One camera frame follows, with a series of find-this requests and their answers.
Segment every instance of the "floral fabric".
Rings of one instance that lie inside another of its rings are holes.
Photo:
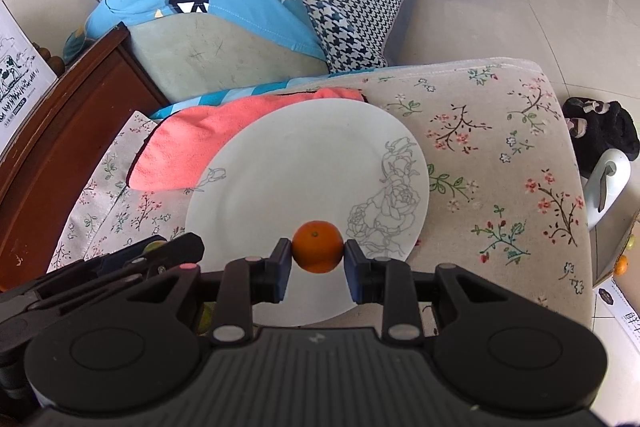
[[[590,323],[582,187],[558,100],[536,64],[472,60],[345,74],[306,86],[360,89],[414,134],[427,159],[431,191],[420,239],[407,260],[414,269],[456,263]],[[191,190],[124,186],[153,126],[136,114],[123,128],[76,203],[50,269],[153,233],[171,238],[184,231]],[[422,311],[430,333],[431,312],[427,305]],[[324,324],[378,327],[380,316],[380,307],[365,305]]]

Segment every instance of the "pink towel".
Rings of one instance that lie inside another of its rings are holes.
[[[172,114],[146,140],[129,172],[129,187],[195,187],[213,156],[242,129],[281,107],[316,98],[363,100],[355,89],[325,87],[317,92],[248,96],[219,107],[197,105]]]

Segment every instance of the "tiled floor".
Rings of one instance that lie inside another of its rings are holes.
[[[618,100],[640,124],[640,0],[418,0],[402,62],[528,58],[568,96]],[[640,160],[592,233],[602,268],[640,208]],[[594,312],[609,369],[594,410],[609,425],[640,423],[640,354],[616,320]]]

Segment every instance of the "white plate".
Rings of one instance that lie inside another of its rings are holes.
[[[203,173],[186,229],[205,245],[203,271],[268,257],[307,221],[334,223],[369,258],[404,261],[427,213],[429,174],[414,136],[369,103],[328,98],[289,105],[230,140]],[[254,306],[254,321],[300,326],[353,308],[342,263],[326,274],[293,261],[280,304]]]

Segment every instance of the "wooden headboard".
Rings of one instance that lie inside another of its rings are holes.
[[[120,25],[88,50],[33,111],[0,160],[0,290],[46,272],[100,158],[135,110],[168,100],[124,47]]]

